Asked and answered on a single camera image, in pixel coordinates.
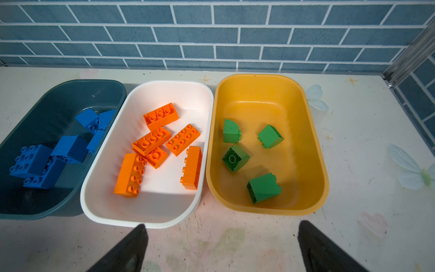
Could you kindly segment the long blue lego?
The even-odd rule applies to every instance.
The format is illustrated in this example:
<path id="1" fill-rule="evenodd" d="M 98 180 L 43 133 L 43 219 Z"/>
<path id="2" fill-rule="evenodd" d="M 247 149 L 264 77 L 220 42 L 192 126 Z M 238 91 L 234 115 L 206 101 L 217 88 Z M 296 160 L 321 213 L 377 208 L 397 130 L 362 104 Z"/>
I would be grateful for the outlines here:
<path id="1" fill-rule="evenodd" d="M 65 165 L 66 163 L 64 161 L 50 157 L 42 175 L 26 178 L 24 180 L 23 186 L 25 188 L 51 189 L 57 182 Z"/>

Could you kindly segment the blue lego with hole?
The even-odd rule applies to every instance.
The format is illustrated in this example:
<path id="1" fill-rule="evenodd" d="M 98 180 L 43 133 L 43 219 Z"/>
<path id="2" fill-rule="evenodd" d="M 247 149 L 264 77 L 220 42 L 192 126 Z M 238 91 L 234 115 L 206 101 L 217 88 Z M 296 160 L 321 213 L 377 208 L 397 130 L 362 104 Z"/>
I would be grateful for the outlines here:
<path id="1" fill-rule="evenodd" d="M 93 109 L 86 109 L 75 119 L 90 133 L 95 134 L 99 128 L 99 115 Z"/>

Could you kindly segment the orange lego horizontal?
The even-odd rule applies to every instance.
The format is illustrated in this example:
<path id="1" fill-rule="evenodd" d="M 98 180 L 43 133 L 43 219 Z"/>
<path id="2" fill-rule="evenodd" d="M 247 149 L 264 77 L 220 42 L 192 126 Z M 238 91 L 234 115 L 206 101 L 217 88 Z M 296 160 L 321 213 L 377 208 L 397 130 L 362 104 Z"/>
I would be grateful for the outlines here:
<path id="1" fill-rule="evenodd" d="M 178 113 L 172 103 L 144 114 L 143 117 L 150 131 L 155 131 L 159 127 L 168 125 L 179 119 Z"/>

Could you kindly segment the green lego rounded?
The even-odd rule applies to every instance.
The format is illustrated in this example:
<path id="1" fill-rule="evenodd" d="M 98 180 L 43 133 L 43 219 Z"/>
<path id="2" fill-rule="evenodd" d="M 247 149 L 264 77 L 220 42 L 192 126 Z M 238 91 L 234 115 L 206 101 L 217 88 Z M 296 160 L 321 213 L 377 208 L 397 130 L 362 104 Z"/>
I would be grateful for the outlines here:
<path id="1" fill-rule="evenodd" d="M 282 192 L 282 188 L 277 184 L 276 176 L 272 173 L 249 180 L 246 187 L 254 205 L 278 196 Z"/>

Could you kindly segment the orange lego long top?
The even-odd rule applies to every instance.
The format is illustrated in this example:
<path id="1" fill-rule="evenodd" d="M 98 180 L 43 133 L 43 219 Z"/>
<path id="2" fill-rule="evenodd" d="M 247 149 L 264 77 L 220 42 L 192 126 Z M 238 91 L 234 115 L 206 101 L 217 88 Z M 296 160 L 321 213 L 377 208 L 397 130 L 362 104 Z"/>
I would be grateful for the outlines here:
<path id="1" fill-rule="evenodd" d="M 185 189 L 197 190 L 201 172 L 202 152 L 199 146 L 190 146 L 186 151 L 185 167 L 180 183 Z"/>

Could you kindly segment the green lego small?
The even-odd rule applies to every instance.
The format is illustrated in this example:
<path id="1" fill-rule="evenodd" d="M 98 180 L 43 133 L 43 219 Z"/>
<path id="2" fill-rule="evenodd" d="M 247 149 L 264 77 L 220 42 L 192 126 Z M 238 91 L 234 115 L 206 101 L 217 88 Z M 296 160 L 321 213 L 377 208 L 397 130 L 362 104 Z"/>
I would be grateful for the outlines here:
<path id="1" fill-rule="evenodd" d="M 223 142 L 238 143 L 241 140 L 241 130 L 239 126 L 232 120 L 224 120 Z"/>

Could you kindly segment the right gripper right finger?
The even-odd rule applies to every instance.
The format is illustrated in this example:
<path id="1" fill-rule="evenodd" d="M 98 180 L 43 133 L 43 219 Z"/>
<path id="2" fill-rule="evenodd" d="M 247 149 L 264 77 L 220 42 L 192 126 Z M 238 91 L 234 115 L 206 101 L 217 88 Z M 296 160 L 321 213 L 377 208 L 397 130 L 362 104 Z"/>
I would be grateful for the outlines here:
<path id="1" fill-rule="evenodd" d="M 300 222 L 298 241 L 307 272 L 366 271 L 309 221 Z"/>

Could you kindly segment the blue lego lone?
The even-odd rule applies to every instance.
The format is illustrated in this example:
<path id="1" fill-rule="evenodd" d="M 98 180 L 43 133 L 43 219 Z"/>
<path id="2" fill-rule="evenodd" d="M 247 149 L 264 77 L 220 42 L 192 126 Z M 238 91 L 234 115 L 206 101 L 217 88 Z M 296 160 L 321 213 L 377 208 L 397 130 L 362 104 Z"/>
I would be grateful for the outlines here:
<path id="1" fill-rule="evenodd" d="M 21 154 L 15 159 L 15 165 L 9 169 L 10 176 L 23 179 L 41 176 L 52 151 L 52 148 L 44 145 L 22 147 Z"/>

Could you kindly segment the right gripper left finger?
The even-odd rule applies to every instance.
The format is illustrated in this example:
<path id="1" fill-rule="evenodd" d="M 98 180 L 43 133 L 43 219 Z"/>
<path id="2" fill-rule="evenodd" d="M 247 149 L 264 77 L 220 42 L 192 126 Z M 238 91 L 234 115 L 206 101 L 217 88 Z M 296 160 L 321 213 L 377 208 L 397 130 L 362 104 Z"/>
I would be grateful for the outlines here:
<path id="1" fill-rule="evenodd" d="M 140 272 L 148 245 L 144 224 L 139 224 L 88 272 Z"/>

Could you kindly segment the blue lego square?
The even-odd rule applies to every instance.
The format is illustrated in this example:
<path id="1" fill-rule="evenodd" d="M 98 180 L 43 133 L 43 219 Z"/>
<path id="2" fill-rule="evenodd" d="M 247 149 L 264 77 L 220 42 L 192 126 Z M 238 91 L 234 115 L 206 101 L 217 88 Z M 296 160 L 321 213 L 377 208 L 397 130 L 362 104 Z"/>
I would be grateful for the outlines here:
<path id="1" fill-rule="evenodd" d="M 99 114 L 99 130 L 107 129 L 115 112 L 115 110 L 111 110 Z"/>

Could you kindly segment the orange lego top small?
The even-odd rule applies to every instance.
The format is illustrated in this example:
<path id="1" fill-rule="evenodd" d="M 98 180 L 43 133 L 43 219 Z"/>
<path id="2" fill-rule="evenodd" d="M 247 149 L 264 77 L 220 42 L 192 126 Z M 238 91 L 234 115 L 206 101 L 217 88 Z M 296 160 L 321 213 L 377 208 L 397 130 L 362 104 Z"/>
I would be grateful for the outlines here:
<path id="1" fill-rule="evenodd" d="M 138 154 L 126 154 L 114 188 L 114 194 L 136 198 L 140 192 L 146 161 Z"/>

